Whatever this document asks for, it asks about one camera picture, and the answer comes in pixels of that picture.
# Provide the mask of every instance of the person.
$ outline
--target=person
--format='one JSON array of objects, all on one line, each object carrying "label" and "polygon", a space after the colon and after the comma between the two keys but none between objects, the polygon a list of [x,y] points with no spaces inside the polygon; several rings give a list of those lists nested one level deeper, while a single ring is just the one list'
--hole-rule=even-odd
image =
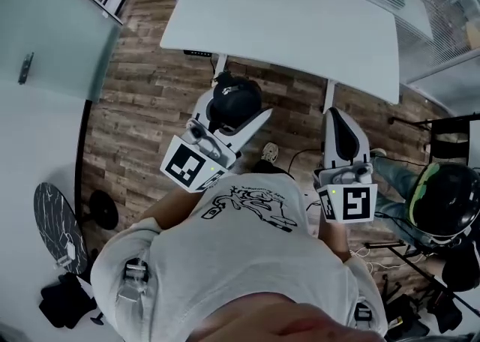
[{"label": "person", "polygon": [[105,245],[94,297],[127,341],[382,341],[386,315],[343,224],[308,233],[304,195],[265,146],[252,173],[180,187]]},{"label": "person", "polygon": [[480,178],[467,166],[431,163],[421,175],[386,157],[370,153],[373,169],[404,199],[378,192],[376,213],[400,239],[432,254],[427,270],[455,292],[480,284]]}]

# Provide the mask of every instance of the desk leg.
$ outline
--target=desk leg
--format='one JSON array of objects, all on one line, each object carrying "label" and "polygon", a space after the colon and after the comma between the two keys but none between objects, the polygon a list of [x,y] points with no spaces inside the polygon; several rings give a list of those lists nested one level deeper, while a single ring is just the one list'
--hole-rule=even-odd
[{"label": "desk leg", "polygon": [[[225,64],[227,63],[227,58],[227,54],[218,54],[217,66],[215,67],[215,75],[213,76],[214,79],[217,78],[222,71],[224,71]],[[212,80],[211,87],[215,87],[216,85],[217,83]]]},{"label": "desk leg", "polygon": [[327,83],[327,91],[325,93],[325,101],[323,102],[323,114],[333,106],[333,94],[335,93],[335,85],[337,81],[329,79]]}]

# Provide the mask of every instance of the wooden floor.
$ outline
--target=wooden floor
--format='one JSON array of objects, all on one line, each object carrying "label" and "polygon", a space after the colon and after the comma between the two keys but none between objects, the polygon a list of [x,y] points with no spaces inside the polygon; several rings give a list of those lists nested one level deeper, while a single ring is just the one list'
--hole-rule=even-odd
[{"label": "wooden floor", "polygon": [[[159,171],[173,134],[182,134],[197,98],[210,87],[212,64],[208,58],[190,57],[183,52],[159,47],[175,0],[127,0],[121,10],[124,22],[118,46],[106,76],[100,103],[92,108],[88,121],[82,174],[82,199],[86,203],[95,189],[115,200],[120,222],[107,232],[87,225],[88,247],[100,248],[110,237],[137,221],[141,213],[164,196],[174,184]],[[311,171],[322,161],[320,154],[320,112],[326,81],[306,73],[240,58],[229,58],[234,74],[256,80],[263,90],[265,105],[274,107],[273,116],[248,143],[244,157],[235,167],[248,170],[269,141],[277,143],[277,165],[286,169],[292,156],[303,149],[291,173],[305,193],[307,203],[318,199],[313,191]],[[422,150],[425,133],[403,124],[390,126],[389,116],[411,120],[434,119],[446,114],[420,95],[402,90],[401,103],[391,106],[353,88],[337,87],[334,105],[350,114],[368,135],[371,147],[382,147],[388,156],[416,163],[427,160]],[[408,165],[419,171],[421,168]],[[379,180],[379,188],[395,196]],[[318,207],[309,211],[312,233],[318,227]],[[350,226],[351,249],[364,242],[395,240],[378,220]],[[380,283],[388,271],[407,292],[423,286],[422,278],[401,264],[387,250],[372,251],[365,257],[373,264],[373,276]]]}]

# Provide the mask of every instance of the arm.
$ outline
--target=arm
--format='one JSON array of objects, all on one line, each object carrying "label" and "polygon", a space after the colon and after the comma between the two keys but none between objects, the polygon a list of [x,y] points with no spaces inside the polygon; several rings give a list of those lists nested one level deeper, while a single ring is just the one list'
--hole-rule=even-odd
[{"label": "arm", "polygon": [[341,259],[343,263],[350,259],[350,249],[347,240],[347,228],[342,223],[328,223],[325,216],[321,215],[318,239]]},{"label": "arm", "polygon": [[357,280],[357,304],[364,305],[366,308],[370,309],[372,313],[372,320],[370,321],[357,321],[355,317],[352,316],[348,326],[362,330],[374,330],[384,336],[389,330],[389,323],[387,322],[382,296],[380,295],[380,291],[378,290],[374,279],[368,271],[365,261],[357,256],[353,256],[348,259],[344,265],[350,269]]},{"label": "arm", "polygon": [[188,193],[176,187],[147,209],[141,219],[154,218],[162,230],[171,229],[185,221],[202,198],[203,193]]}]

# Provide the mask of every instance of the strap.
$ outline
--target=strap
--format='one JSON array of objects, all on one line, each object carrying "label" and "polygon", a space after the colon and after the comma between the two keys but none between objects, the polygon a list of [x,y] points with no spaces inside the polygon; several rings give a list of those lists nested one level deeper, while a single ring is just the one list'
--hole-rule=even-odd
[{"label": "strap", "polygon": [[158,282],[149,274],[149,252],[125,263],[115,303],[117,331],[126,342],[150,342]]},{"label": "strap", "polygon": [[357,303],[355,307],[356,327],[360,330],[370,330],[374,318],[372,310],[365,303]]}]

